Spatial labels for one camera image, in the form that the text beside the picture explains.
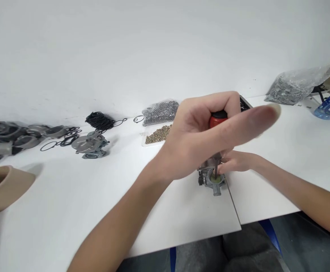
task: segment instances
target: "gray pants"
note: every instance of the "gray pants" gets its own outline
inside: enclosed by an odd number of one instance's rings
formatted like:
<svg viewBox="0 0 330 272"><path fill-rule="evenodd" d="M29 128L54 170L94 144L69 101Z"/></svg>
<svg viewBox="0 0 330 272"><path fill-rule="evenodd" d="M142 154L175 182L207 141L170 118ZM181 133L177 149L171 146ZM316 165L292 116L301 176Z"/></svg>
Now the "gray pants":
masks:
<svg viewBox="0 0 330 272"><path fill-rule="evenodd" d="M126 259L118 272L170 272L170 251ZM176 247L175 272L289 272L260 224Z"/></svg>

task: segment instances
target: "white wall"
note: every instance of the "white wall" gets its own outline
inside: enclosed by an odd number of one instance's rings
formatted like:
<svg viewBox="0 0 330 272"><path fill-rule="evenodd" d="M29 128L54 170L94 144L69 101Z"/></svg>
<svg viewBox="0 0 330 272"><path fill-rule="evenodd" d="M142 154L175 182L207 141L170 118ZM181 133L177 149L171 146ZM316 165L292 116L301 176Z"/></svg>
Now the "white wall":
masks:
<svg viewBox="0 0 330 272"><path fill-rule="evenodd" d="M0 0L0 120L81 124L330 63L330 0Z"/></svg>

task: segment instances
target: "carburetor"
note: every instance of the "carburetor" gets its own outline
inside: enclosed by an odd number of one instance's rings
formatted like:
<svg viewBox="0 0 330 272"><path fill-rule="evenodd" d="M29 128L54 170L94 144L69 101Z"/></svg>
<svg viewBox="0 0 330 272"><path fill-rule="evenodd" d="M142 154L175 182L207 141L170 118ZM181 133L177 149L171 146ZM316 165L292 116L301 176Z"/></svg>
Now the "carburetor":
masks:
<svg viewBox="0 0 330 272"><path fill-rule="evenodd" d="M74 140L72 147L76 149L76 154L84 153L83 159L97 159L104 157L107 152L102 150L109 144L109 141L105 139L97 131L93 131L87 134L87 136L79 137Z"/></svg>
<svg viewBox="0 0 330 272"><path fill-rule="evenodd" d="M213 170L216 165L216 161L213 157L207 159L203 164L198 168L199 171L199 185L204 185L213 189L213 196L220 196L221 187L225 184L225 175L221 174L215 178Z"/></svg>

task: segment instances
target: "white desk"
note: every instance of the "white desk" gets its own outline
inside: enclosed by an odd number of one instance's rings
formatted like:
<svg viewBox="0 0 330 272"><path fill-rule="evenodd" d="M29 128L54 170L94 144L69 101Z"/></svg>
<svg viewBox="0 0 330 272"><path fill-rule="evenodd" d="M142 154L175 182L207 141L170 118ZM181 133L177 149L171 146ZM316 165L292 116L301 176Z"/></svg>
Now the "white desk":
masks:
<svg viewBox="0 0 330 272"><path fill-rule="evenodd" d="M266 105L265 96L249 98L253 106ZM261 155L286 171L330 191L330 120L311 114L318 96L302 106L281 105L279 120L259 138L235 148ZM286 197L253 171L227 175L241 224L299 211Z"/></svg>
<svg viewBox="0 0 330 272"><path fill-rule="evenodd" d="M82 128L81 135L92 131ZM39 146L8 157L37 175L30 189L0 213L0 272L65 271L78 247L120 200L161 145L141 146L142 124L128 119L104 133L110 154L82 159L75 150ZM241 229L229 191L214 197L198 174L174 181L146 220L130 256L141 255Z"/></svg>

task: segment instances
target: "bag of metal parts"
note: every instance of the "bag of metal parts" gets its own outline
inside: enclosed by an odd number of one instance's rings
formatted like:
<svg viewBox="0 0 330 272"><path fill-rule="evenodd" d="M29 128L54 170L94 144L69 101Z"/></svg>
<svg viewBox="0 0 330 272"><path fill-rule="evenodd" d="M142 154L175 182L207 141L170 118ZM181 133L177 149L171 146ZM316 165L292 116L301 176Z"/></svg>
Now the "bag of metal parts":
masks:
<svg viewBox="0 0 330 272"><path fill-rule="evenodd" d="M174 99L167 99L159 103L152 104L142 111L144 121L142 125L155 125L165 122L171 122L175 118L179 103Z"/></svg>
<svg viewBox="0 0 330 272"><path fill-rule="evenodd" d="M276 77L265 101L294 105L330 77L330 65L283 72Z"/></svg>

